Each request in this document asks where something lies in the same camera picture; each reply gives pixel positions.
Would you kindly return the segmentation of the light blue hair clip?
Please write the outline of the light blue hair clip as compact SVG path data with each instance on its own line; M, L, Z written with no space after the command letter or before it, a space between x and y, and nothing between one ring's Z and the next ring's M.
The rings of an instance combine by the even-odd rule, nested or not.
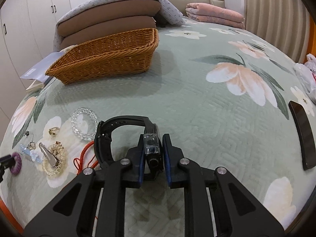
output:
M27 145L20 144L20 153L26 156L28 159L30 159L32 162L36 163L42 163L41 156L39 152L34 149L34 150L29 150L27 148Z

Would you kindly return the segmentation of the silver hair clip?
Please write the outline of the silver hair clip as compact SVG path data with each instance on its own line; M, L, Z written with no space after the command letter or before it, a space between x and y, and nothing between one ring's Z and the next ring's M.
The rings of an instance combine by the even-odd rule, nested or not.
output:
M42 142L39 143L39 148L51 167L57 167L59 165L58 158Z

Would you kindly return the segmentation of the black smart watch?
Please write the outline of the black smart watch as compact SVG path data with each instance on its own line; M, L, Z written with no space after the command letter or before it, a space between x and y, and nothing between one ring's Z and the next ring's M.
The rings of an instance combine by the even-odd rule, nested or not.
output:
M100 121L94 137L94 152L101 166L115 163L111 152L112 132L123 126L140 126L144 133L140 135L138 146L127 153L135 158L133 165L138 168L138 183L155 180L163 171L162 144L157 124L144 116L117 116Z

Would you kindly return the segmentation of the white book under notebook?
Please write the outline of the white book under notebook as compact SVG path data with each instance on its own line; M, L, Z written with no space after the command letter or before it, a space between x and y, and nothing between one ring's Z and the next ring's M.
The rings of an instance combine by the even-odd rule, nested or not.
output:
M40 82L39 80L34 80L29 87L26 88L26 92L36 91L38 89L44 88L50 81L52 77L49 77L45 82Z

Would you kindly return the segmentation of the blue notebook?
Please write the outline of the blue notebook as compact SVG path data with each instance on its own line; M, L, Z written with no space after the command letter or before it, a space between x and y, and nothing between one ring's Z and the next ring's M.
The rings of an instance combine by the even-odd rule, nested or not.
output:
M47 84L51 80L51 76L46 75L46 71L51 65L56 62L60 57L64 55L64 52L52 52L47 57L36 63L20 78L25 80L36 80L42 84Z

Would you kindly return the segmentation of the floral green bedspread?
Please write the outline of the floral green bedspread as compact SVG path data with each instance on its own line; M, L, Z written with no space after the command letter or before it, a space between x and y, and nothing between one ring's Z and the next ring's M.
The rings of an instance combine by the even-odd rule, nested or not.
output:
M74 134L71 117L87 108L98 120L148 117L187 158L202 167L226 167L287 229L315 188L315 169L303 169L288 106L302 105L314 127L315 104L294 65L248 31L192 20L162 28L147 72L71 85L54 79L21 101L1 155L31 141L36 147L60 142L67 162L63 173L51 178L23 156L20 173L4 175L1 198L25 226L75 177L73 161L86 141ZM60 128L56 136L49 135L52 127Z

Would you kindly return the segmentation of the black smartphone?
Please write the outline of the black smartphone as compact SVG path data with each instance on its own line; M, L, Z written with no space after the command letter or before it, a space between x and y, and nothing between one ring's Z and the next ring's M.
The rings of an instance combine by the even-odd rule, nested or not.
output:
M313 131L303 106L294 101L290 101L288 105L300 141L303 169L307 171L315 167L316 156Z

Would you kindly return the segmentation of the white wardrobe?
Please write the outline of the white wardrobe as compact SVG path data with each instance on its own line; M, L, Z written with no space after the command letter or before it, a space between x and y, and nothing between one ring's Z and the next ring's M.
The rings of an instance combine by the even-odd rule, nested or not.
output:
M53 50L56 22L88 0L6 0L1 7L1 116L25 95L20 76Z

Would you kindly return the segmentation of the lower brown pillow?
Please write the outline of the lower brown pillow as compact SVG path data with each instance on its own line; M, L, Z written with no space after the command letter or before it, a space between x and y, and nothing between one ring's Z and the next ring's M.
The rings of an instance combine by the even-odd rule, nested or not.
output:
M60 51L70 45L81 44L108 35L142 28L156 28L154 18L149 16L133 16L97 23L65 37L57 50Z

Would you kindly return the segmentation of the brown pillow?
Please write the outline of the brown pillow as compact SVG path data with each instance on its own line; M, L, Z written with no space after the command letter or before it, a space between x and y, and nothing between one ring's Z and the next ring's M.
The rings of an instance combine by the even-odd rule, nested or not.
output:
M133 16L97 23L65 37L57 50L60 51L70 45L81 44L108 35L142 28L156 28L154 18L149 16Z
M156 0L125 0L98 5L66 19L57 26L57 32L62 37L67 37L86 27L109 20L133 16L153 17L160 9L161 4Z

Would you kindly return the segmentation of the brown wicker basket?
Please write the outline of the brown wicker basket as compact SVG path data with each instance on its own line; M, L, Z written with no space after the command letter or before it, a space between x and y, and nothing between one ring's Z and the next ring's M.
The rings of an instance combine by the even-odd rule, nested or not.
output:
M159 32L155 28L109 35L74 46L46 70L46 75L68 85L143 73L149 70L158 45Z

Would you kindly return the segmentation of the white plastic bag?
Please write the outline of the white plastic bag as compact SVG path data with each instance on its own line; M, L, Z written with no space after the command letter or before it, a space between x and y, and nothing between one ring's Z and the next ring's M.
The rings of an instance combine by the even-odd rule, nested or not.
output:
M307 62L304 64L295 63L293 70L299 82L304 88L307 96L310 100L316 102L316 83L315 83L315 74L316 74L316 58L313 54L306 55Z

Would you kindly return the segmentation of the upper brown pillow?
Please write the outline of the upper brown pillow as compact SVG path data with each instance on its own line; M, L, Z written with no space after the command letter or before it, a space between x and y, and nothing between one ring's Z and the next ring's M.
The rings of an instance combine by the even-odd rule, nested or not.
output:
M109 20L133 16L153 17L160 9L161 4L156 0L125 0L98 5L66 19L57 26L57 32L62 37L67 37L86 27Z

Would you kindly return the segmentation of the pink folded blanket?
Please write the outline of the pink folded blanket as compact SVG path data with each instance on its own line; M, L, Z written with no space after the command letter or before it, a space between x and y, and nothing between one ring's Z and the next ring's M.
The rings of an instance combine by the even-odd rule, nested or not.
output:
M189 3L186 5L185 11L189 18L198 22L214 23L245 29L244 17L233 10L207 3Z

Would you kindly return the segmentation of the beige curtain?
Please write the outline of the beige curtain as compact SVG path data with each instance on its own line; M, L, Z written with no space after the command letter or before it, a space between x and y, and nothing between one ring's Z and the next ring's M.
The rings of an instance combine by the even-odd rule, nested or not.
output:
M245 0L245 27L295 62L308 54L311 16L302 0Z

